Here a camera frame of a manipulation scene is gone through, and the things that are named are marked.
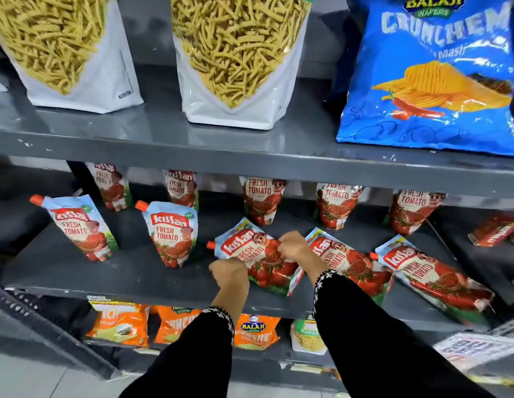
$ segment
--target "blue chips bag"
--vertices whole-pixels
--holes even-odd
[[[511,0],[375,0],[337,141],[514,155]]]

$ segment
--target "black sleeve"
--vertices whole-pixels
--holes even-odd
[[[226,396],[231,375],[234,326],[230,315],[220,307],[200,313],[180,338],[167,346],[147,372],[130,384],[120,398],[138,398],[147,391],[207,391],[208,396]]]
[[[493,398],[333,269],[316,281],[314,318],[353,398]]]

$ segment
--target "floor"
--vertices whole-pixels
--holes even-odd
[[[0,354],[0,398],[117,398],[133,380],[135,376],[101,381],[84,371]],[[230,383],[228,397],[334,398],[334,394]]]

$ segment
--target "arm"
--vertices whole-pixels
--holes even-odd
[[[235,258],[215,261],[209,269],[221,288],[211,306],[160,353],[147,373],[130,384],[120,398],[141,397],[145,391],[170,391],[170,382],[182,388],[207,389],[211,396],[227,395],[234,321],[238,321],[246,303],[250,282],[246,266]]]
[[[492,398],[347,277],[329,269],[300,234],[291,232],[280,240],[279,250],[297,261],[315,285],[320,336],[353,398]]]

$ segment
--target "white embroidery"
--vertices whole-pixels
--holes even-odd
[[[318,291],[321,289],[323,285],[323,280],[331,278],[333,275],[341,275],[344,276],[342,273],[335,271],[334,269],[326,269],[323,271],[320,276],[318,276],[318,279],[316,280],[316,286],[314,287],[314,305],[312,309],[312,315],[316,315],[316,302],[318,301]]]
[[[211,306],[207,309],[204,309],[202,313],[215,313],[218,317],[227,321],[227,327],[229,329],[229,332],[231,333],[231,346],[233,346],[233,341],[235,338],[234,325],[233,320],[231,319],[231,316],[227,313],[227,311],[221,307]]]

